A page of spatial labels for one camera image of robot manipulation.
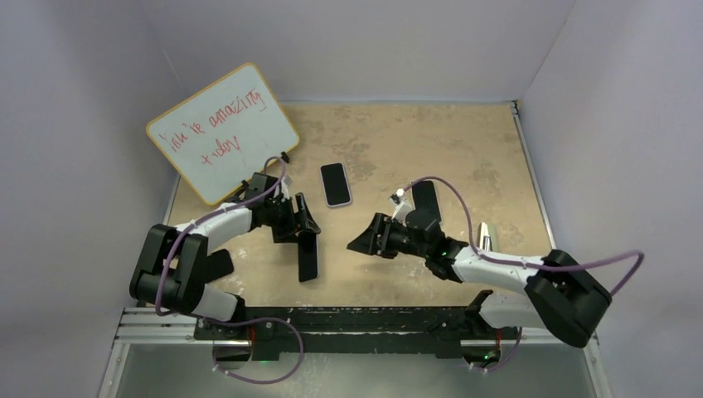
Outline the lilac phone case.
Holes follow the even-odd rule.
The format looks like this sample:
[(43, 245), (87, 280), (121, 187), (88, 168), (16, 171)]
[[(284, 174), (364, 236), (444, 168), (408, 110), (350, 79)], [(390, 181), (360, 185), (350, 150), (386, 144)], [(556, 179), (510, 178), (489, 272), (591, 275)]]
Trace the lilac phone case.
[(329, 207), (346, 206), (352, 203), (347, 173), (341, 163), (329, 163), (320, 167), (325, 202)]

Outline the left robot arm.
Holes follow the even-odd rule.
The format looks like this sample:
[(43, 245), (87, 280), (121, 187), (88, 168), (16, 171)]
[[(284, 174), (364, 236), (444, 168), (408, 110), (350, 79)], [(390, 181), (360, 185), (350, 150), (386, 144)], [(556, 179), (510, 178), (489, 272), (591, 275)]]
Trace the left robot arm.
[(214, 211), (178, 226), (156, 224), (145, 238), (128, 291), (160, 313), (180, 313), (215, 321), (225, 338), (247, 328), (245, 300), (211, 286), (234, 271), (223, 245), (257, 228), (268, 227), (276, 244), (297, 246), (299, 282), (320, 273), (318, 235), (304, 195), (288, 193), (285, 177), (256, 172)]

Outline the black phone case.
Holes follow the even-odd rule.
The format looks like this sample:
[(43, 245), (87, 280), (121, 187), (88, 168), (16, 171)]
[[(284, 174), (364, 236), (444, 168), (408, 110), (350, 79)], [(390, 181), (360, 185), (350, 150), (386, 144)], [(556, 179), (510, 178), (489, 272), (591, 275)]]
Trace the black phone case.
[(206, 258), (205, 282), (210, 283), (226, 277), (234, 272), (234, 265), (230, 252), (220, 249), (212, 252)]

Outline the silver stapler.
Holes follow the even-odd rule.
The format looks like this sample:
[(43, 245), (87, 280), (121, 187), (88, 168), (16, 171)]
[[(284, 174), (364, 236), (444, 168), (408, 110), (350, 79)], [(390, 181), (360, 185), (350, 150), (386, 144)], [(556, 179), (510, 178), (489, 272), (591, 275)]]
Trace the silver stapler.
[(496, 251), (497, 229), (494, 225), (481, 222), (478, 226), (477, 247), (483, 251)]

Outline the aluminium rail frame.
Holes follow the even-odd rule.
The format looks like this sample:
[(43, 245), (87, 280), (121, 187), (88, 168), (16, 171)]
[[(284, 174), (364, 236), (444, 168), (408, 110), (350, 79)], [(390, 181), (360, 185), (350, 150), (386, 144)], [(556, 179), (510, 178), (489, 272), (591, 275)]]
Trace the aluminium rail frame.
[(247, 327), (126, 308), (102, 397), (609, 397), (599, 343), (461, 307), (252, 307)]

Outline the silver-edged phone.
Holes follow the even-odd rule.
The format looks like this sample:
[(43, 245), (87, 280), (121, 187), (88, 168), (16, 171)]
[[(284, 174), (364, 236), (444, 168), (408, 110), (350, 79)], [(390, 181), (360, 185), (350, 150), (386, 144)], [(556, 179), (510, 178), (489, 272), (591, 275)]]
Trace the silver-edged phone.
[(318, 235), (301, 232), (298, 235), (298, 281), (306, 283), (319, 275)]

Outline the yellow-framed whiteboard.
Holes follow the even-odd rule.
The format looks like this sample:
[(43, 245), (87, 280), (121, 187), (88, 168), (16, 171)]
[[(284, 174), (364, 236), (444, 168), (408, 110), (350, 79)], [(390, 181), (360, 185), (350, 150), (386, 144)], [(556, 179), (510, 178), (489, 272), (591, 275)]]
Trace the yellow-framed whiteboard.
[(300, 137), (253, 63), (150, 121), (146, 134), (200, 199), (215, 205)]

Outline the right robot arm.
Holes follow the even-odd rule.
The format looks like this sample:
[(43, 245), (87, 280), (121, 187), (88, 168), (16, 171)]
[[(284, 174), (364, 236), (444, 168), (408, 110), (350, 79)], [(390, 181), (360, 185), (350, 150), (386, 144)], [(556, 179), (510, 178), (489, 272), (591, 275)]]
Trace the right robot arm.
[(377, 213), (347, 248), (386, 259), (413, 255), (439, 279), (493, 287), (494, 292), (465, 316), (467, 330), (475, 337), (486, 337), (496, 328), (542, 328), (582, 348), (613, 301), (611, 293), (563, 250), (542, 257), (475, 250), (445, 235), (427, 211), (411, 211), (404, 221)]

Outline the black phone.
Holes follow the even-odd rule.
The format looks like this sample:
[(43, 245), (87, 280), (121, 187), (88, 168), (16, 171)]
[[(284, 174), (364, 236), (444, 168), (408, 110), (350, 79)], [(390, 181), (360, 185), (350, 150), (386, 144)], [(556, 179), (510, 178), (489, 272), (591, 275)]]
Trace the black phone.
[(415, 208), (427, 211), (431, 216), (437, 219), (439, 224), (442, 224), (443, 219), (434, 182), (431, 180), (417, 182), (412, 186), (410, 191)]

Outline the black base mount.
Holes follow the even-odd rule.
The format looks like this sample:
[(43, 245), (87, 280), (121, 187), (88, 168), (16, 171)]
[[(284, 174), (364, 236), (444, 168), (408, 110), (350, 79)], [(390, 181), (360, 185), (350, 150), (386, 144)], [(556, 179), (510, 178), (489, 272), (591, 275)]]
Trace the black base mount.
[(499, 342), (518, 335), (515, 327), (495, 329), (478, 314), (489, 292), (467, 306), (428, 307), (253, 307), (243, 326), (199, 320), (194, 338), (249, 342), (256, 361), (283, 353), (427, 354), (438, 359), (482, 363), (500, 357)]

